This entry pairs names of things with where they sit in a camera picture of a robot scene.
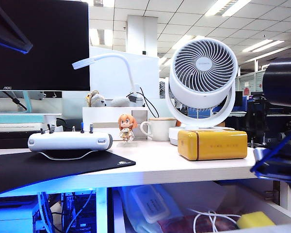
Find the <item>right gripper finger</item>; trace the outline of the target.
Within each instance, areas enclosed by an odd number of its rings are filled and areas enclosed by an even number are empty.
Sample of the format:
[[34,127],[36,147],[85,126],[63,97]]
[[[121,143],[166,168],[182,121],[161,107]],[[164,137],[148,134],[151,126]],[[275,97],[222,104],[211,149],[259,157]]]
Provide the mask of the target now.
[[285,145],[277,154],[251,172],[257,177],[291,182],[291,145]]

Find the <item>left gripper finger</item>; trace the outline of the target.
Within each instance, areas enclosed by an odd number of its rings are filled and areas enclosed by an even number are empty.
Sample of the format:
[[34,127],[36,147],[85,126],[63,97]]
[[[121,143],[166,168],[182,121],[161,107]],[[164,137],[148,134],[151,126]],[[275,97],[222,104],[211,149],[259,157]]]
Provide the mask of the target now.
[[27,54],[32,43],[0,7],[0,46]]

